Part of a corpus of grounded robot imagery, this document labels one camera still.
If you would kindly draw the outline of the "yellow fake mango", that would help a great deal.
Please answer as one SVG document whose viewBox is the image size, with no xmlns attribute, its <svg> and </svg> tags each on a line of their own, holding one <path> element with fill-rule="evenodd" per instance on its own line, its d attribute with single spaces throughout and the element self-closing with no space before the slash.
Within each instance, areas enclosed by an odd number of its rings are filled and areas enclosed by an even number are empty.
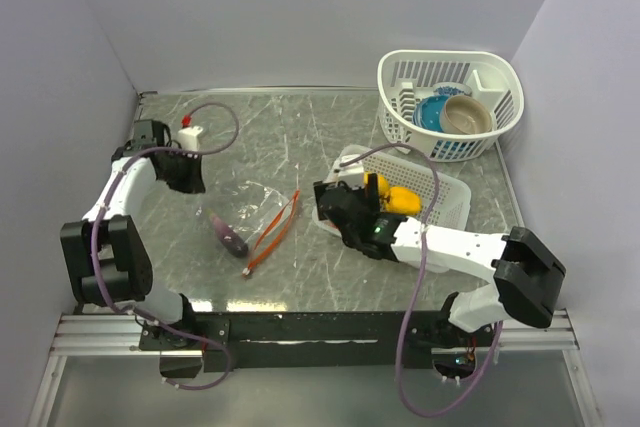
<svg viewBox="0 0 640 427">
<path fill-rule="evenodd" d="M 376 188 L 377 188 L 377 195 L 380 199 L 385 198 L 390 190 L 390 185 L 389 182 L 387 181 L 387 179 L 379 174 L 379 173 L 374 173 L 374 172 L 367 172 L 366 173 L 366 184 L 368 184 L 370 181 L 374 180 L 375 184 L 376 184 Z"/>
</svg>

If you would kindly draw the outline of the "yellow fake bell pepper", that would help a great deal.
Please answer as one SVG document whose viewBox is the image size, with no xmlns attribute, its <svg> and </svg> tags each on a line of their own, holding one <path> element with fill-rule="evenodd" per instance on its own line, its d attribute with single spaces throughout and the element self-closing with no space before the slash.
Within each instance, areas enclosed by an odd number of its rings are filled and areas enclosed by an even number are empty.
<svg viewBox="0 0 640 427">
<path fill-rule="evenodd" d="M 422 211 L 420 196 L 403 186 L 392 186 L 385 197 L 385 210 L 390 213 L 416 216 Z"/>
</svg>

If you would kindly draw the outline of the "purple fake eggplant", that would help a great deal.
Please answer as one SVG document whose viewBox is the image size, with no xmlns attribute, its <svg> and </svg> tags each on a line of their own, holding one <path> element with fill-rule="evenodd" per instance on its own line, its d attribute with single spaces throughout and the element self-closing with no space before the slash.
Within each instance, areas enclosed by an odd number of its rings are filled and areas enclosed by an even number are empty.
<svg viewBox="0 0 640 427">
<path fill-rule="evenodd" d="M 245 258 L 249 252 L 245 240 L 216 213 L 210 212 L 208 217 L 216 238 L 225 250 L 236 258 Z"/>
</svg>

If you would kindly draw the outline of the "clear zip top bag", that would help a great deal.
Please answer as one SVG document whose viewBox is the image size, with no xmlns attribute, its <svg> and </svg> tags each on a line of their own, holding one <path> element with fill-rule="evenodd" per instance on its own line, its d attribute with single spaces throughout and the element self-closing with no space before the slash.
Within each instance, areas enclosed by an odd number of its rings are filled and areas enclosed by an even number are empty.
<svg viewBox="0 0 640 427">
<path fill-rule="evenodd" d="M 229 181 L 205 193 L 195 215 L 222 252 L 242 263 L 241 275 L 248 279 L 292 230 L 300 197 L 300 189 L 285 195 L 256 181 Z M 221 245 L 209 221 L 210 212 L 216 213 L 245 240 L 249 248 L 245 258 L 232 256 Z"/>
</svg>

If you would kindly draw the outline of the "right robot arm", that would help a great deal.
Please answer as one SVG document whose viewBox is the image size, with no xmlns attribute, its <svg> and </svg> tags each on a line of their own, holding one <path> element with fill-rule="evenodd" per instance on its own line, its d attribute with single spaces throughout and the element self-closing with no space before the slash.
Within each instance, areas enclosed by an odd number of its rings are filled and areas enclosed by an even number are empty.
<svg viewBox="0 0 640 427">
<path fill-rule="evenodd" d="M 445 343 L 460 345 L 471 333 L 509 319 L 538 329 L 551 325 L 566 269 L 529 229 L 481 234 L 427 225 L 383 211 L 375 187 L 344 181 L 317 182 L 314 195 L 318 218 L 333 225 L 345 246 L 374 260 L 483 281 L 447 298 L 437 322 Z"/>
</svg>

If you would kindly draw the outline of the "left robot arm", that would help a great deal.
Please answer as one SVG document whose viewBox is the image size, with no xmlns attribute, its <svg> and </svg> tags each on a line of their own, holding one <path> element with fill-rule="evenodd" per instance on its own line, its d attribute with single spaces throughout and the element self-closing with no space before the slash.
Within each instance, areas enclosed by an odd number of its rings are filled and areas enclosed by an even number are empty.
<svg viewBox="0 0 640 427">
<path fill-rule="evenodd" d="M 134 223 L 142 201 L 157 181 L 183 194 L 205 191 L 202 159 L 180 154 L 185 135 L 172 138 L 168 125 L 136 121 L 133 135 L 111 157 L 109 183 L 80 221 L 62 226 L 60 241 L 72 293 L 78 305 L 107 307 L 96 271 L 112 303 L 121 303 L 151 326 L 150 335 L 174 348 L 190 347 L 200 333 L 193 308 L 182 294 L 153 280 L 151 260 Z M 117 187 L 112 181 L 120 178 Z"/>
</svg>

